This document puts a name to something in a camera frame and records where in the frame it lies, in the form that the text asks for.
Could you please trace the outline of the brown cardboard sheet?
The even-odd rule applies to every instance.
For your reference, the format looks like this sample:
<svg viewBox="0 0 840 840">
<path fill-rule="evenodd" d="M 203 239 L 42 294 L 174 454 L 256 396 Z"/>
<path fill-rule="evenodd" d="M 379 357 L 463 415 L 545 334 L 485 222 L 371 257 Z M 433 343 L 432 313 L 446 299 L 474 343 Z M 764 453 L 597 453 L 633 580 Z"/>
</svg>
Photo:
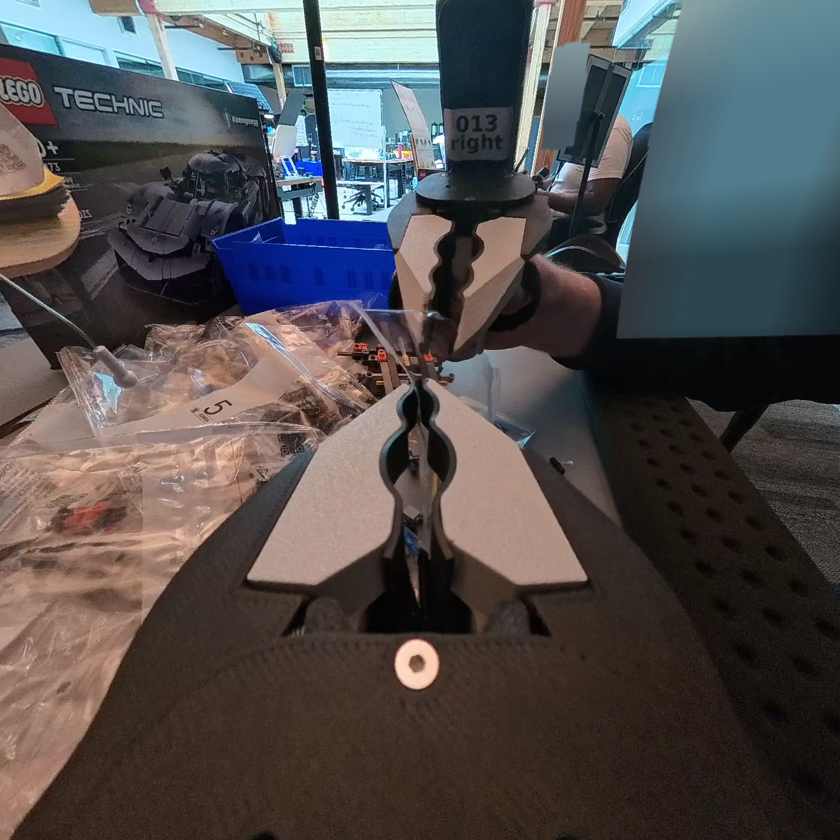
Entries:
<svg viewBox="0 0 840 840">
<path fill-rule="evenodd" d="M 433 139 L 414 91 L 395 80 L 392 88 L 408 123 L 416 176 L 421 180 L 437 170 Z"/>
</svg>

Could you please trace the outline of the dark perforated panel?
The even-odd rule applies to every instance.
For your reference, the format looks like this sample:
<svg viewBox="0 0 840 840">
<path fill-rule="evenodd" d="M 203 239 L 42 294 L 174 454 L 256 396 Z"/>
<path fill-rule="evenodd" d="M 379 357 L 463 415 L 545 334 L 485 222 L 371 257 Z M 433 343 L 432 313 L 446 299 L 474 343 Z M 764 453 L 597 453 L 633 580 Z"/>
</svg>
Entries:
<svg viewBox="0 0 840 840">
<path fill-rule="evenodd" d="M 589 384 L 623 524 L 807 800 L 838 796 L 838 601 L 685 399 Z"/>
</svg>

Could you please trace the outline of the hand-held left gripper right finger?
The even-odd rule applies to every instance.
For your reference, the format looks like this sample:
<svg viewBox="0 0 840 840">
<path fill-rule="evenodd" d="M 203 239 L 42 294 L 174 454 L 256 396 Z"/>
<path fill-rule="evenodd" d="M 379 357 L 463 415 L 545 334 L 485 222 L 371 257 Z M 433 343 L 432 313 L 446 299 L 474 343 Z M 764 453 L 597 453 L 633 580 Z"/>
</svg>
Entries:
<svg viewBox="0 0 840 840">
<path fill-rule="evenodd" d="M 588 578 L 525 454 L 434 381 L 420 383 L 420 626 L 548 634 L 531 600 Z"/>
</svg>

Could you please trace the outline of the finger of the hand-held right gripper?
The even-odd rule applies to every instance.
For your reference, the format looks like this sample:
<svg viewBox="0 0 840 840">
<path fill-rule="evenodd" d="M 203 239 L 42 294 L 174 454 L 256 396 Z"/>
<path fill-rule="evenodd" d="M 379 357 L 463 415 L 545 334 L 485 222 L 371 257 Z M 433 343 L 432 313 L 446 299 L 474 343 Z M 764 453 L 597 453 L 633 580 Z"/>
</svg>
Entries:
<svg viewBox="0 0 840 840">
<path fill-rule="evenodd" d="M 452 220 L 435 214 L 410 216 L 402 243 L 395 252 L 398 309 L 423 314 L 431 311 L 435 270 L 441 266 L 441 241 L 454 230 Z"/>
<path fill-rule="evenodd" d="M 525 259 L 522 242 L 526 218 L 495 218 L 478 224 L 482 245 L 471 263 L 471 281 L 463 292 L 453 355 L 483 351 L 490 325 L 514 296 Z"/>
</svg>

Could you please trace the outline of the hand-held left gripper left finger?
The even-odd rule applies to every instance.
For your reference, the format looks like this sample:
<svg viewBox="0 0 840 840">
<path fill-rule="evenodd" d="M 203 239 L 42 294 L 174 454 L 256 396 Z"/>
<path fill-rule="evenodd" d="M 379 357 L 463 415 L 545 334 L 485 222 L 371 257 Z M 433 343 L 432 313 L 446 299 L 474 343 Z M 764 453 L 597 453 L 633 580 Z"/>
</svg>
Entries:
<svg viewBox="0 0 840 840">
<path fill-rule="evenodd" d="M 406 561 L 403 498 L 417 399 L 400 385 L 321 444 L 247 574 L 303 597 L 291 634 L 408 634 L 421 607 Z"/>
</svg>

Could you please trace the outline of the black vertical post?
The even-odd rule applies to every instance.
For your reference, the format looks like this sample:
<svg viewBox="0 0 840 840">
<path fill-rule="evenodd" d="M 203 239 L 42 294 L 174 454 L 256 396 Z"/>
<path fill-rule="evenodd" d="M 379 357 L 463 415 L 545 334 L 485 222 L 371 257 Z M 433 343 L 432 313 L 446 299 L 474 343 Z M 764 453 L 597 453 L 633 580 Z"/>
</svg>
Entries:
<svg viewBox="0 0 840 840">
<path fill-rule="evenodd" d="M 318 128 L 319 157 L 322 164 L 324 203 L 329 219 L 340 219 L 338 183 L 333 153 L 322 24 L 318 1 L 302 1 L 308 43 L 311 87 Z"/>
</svg>

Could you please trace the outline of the blue plastic bin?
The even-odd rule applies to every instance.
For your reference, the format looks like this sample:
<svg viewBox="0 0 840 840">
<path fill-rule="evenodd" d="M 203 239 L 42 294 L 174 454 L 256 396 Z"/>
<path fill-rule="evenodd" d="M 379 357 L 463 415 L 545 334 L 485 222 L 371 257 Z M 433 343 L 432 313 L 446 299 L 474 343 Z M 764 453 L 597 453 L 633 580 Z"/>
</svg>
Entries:
<svg viewBox="0 0 840 840">
<path fill-rule="evenodd" d="M 324 301 L 386 301 L 396 269 L 385 222 L 280 218 L 213 247 L 244 315 Z"/>
</svg>

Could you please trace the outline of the black panel on stand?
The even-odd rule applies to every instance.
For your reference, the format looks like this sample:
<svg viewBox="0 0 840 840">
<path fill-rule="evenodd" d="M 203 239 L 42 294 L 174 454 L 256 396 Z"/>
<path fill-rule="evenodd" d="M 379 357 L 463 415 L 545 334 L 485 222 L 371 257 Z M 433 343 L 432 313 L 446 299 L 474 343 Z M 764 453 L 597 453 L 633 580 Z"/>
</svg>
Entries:
<svg viewBox="0 0 840 840">
<path fill-rule="evenodd" d="M 589 55 L 574 141 L 558 160 L 574 165 L 600 165 L 633 72 L 624 64 Z"/>
</svg>

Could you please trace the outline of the grey lego chassis assembly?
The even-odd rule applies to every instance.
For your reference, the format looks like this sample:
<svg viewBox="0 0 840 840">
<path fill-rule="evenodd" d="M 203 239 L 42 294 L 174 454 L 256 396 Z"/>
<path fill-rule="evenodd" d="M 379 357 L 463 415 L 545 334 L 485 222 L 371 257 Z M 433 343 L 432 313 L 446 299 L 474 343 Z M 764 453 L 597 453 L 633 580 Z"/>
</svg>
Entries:
<svg viewBox="0 0 840 840">
<path fill-rule="evenodd" d="M 425 350 L 393 353 L 382 343 L 346 342 L 335 351 L 334 358 L 353 382 L 375 400 L 409 384 L 416 375 L 428 375 L 443 387 L 451 386 L 455 380 L 454 374 L 443 371 L 438 357 Z"/>
</svg>

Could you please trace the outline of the clear bag of pieces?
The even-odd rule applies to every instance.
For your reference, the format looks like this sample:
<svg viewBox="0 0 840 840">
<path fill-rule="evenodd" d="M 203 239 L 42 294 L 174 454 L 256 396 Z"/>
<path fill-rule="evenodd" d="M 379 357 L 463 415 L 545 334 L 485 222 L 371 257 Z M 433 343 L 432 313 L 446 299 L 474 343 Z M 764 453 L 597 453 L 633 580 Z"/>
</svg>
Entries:
<svg viewBox="0 0 840 840">
<path fill-rule="evenodd" d="M 438 313 L 426 313 L 406 310 L 384 310 L 369 309 L 362 313 L 365 325 L 373 332 L 380 343 L 394 354 L 399 350 L 420 351 L 425 350 L 438 357 L 443 363 L 443 351 L 445 339 L 448 338 L 451 322 L 442 318 Z M 522 452 L 526 444 L 530 443 L 533 436 L 533 429 L 521 425 L 504 414 L 498 415 L 495 407 L 499 386 L 499 372 L 488 362 L 483 362 L 486 393 L 482 401 L 475 398 L 463 398 L 456 396 L 465 406 L 481 415 L 493 426 L 498 428 L 504 435 L 509 437 L 520 447 Z M 421 543 L 422 530 L 424 527 L 424 514 L 422 510 L 424 493 L 421 487 L 421 457 L 425 453 L 425 446 L 420 428 L 420 383 L 421 381 L 432 381 L 437 383 L 427 374 L 414 376 L 409 385 L 414 389 L 418 398 L 416 425 L 409 437 L 410 467 L 412 478 L 400 478 L 396 484 L 399 489 L 405 509 L 415 507 L 419 510 L 419 524 L 416 525 L 416 537 L 419 546 Z"/>
</svg>

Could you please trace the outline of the black lego set box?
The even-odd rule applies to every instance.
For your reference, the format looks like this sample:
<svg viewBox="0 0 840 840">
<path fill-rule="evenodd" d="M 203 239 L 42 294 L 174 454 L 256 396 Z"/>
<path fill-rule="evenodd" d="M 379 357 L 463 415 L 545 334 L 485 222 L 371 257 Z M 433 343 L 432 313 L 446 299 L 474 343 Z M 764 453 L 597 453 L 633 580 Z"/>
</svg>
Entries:
<svg viewBox="0 0 840 840">
<path fill-rule="evenodd" d="M 1 68 L 80 216 L 71 254 L 17 283 L 111 350 L 231 309 L 214 240 L 278 215 L 257 100 L 11 45 Z"/>
</svg>

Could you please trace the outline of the person's right forearm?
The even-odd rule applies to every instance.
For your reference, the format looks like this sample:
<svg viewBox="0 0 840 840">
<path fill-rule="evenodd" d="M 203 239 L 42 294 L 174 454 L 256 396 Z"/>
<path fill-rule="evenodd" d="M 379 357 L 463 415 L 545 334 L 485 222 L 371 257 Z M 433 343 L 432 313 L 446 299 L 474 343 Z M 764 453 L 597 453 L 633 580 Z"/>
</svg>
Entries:
<svg viewBox="0 0 840 840">
<path fill-rule="evenodd" d="M 789 401 L 839 403 L 839 337 L 618 339 L 623 284 L 583 275 L 601 313 L 583 353 L 563 366 L 639 391 L 671 393 L 734 412 Z"/>
</svg>

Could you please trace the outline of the lego instruction booklet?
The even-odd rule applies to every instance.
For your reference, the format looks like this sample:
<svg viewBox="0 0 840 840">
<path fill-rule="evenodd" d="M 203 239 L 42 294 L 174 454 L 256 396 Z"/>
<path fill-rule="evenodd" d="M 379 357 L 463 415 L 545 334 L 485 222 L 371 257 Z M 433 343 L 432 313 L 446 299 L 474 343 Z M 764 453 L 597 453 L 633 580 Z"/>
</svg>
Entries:
<svg viewBox="0 0 840 840">
<path fill-rule="evenodd" d="M 57 218 L 70 195 L 62 177 L 45 166 L 39 142 L 1 106 L 1 224 Z"/>
</svg>

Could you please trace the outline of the person's right hand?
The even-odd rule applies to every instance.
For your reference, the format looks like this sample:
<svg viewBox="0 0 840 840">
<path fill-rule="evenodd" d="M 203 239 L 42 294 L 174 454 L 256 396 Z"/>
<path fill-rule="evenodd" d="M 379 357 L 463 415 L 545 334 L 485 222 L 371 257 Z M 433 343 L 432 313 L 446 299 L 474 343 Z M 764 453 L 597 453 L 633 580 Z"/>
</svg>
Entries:
<svg viewBox="0 0 840 840">
<path fill-rule="evenodd" d="M 587 348 L 602 311 L 602 295 L 593 279 L 533 257 L 528 267 L 541 281 L 541 300 L 530 318 L 514 330 L 488 331 L 487 350 L 525 348 L 555 359 L 572 359 Z"/>
</svg>

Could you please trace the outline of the clear bag of lego wheels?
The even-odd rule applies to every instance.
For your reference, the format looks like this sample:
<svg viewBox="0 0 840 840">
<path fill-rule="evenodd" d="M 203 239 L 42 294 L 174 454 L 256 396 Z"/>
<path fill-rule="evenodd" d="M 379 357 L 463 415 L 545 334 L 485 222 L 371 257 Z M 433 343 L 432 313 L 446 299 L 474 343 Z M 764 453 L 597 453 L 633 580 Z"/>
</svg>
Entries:
<svg viewBox="0 0 840 840">
<path fill-rule="evenodd" d="M 144 618 L 198 544 L 319 433 L 207 435 L 2 461 L 2 808 L 77 746 Z"/>
</svg>

